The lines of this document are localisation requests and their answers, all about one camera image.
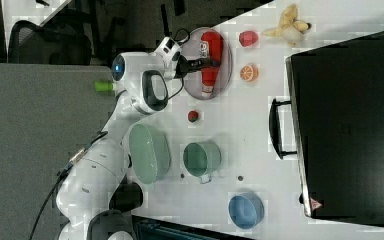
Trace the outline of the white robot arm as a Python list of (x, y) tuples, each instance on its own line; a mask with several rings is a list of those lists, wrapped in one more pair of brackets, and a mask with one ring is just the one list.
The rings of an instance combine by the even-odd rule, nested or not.
[(57, 240), (127, 240), (125, 230), (104, 234), (104, 227), (93, 226), (110, 210), (110, 200), (126, 175), (124, 136), (142, 118), (166, 108), (172, 98), (169, 81), (200, 70), (209, 72), (222, 63), (223, 38), (218, 35), (199, 40), (195, 60), (182, 55), (183, 44), (166, 37), (152, 52), (125, 52), (114, 58), (110, 87), (117, 96), (115, 109), (99, 135), (60, 174), (56, 205), (68, 223)]

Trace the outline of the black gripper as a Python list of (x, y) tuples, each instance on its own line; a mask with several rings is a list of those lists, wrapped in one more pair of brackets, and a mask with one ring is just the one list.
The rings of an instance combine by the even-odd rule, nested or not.
[(195, 60), (187, 60), (184, 56), (180, 56), (176, 66), (176, 78), (184, 78), (189, 72), (202, 71), (207, 68), (218, 68), (220, 63), (212, 61), (209, 58), (199, 58)]

